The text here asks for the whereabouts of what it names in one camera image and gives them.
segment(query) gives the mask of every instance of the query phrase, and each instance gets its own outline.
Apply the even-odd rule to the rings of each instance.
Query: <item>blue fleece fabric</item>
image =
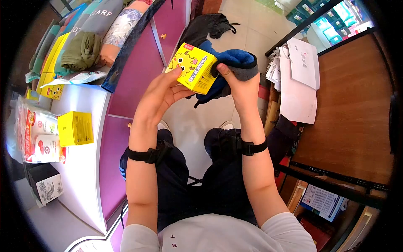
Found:
[[[211,42],[209,40],[206,40],[198,48],[214,55],[218,61],[229,60],[234,63],[240,64],[250,64],[254,61],[254,57],[244,50],[231,49],[225,52],[216,52],[211,46]],[[228,82],[224,79],[223,76],[218,75],[217,79],[214,81],[207,94],[196,94],[196,98],[199,100],[198,104],[203,104],[212,99],[229,95],[230,93],[222,95],[220,93],[220,91],[222,91],[226,86],[228,86]]]

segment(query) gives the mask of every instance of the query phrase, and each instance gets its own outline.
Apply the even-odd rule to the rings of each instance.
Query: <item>hand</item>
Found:
[[[181,73],[182,69],[178,67],[151,81],[137,106],[134,123],[141,121],[148,126],[156,126],[172,104],[194,94],[184,85],[178,85],[177,78]]]
[[[235,108],[242,118],[258,111],[259,73],[248,81],[238,80],[234,73],[223,63],[218,64],[217,70],[225,78],[231,88]]]

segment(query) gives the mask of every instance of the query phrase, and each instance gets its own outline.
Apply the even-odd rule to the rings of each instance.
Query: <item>fleece glove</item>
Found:
[[[255,55],[249,52],[239,49],[216,52],[211,47],[211,42],[209,40],[203,42],[199,46],[199,49],[202,49],[217,58],[217,62],[211,67],[212,75],[213,77],[217,77],[217,79],[214,81],[207,94],[196,94],[198,102],[195,104],[195,108],[197,108],[199,104],[204,104],[212,99],[218,99],[231,94],[228,82],[223,76],[218,74],[216,69],[218,64],[224,63],[227,65],[228,68],[234,72],[235,77],[240,81],[250,80],[259,72],[258,60]]]

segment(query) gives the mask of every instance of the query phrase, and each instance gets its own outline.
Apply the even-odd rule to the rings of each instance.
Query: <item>white t-shirt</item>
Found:
[[[158,236],[131,224],[123,231],[121,252],[316,252],[311,235],[290,212],[268,219],[259,229],[233,217],[207,214],[167,226]]]

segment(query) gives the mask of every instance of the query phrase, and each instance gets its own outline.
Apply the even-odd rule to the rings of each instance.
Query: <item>person's left hand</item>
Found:
[[[172,104],[194,94],[184,85],[178,85],[177,78],[181,73],[182,69],[177,67],[151,81],[137,106],[134,123],[140,121],[151,127],[156,126]]]

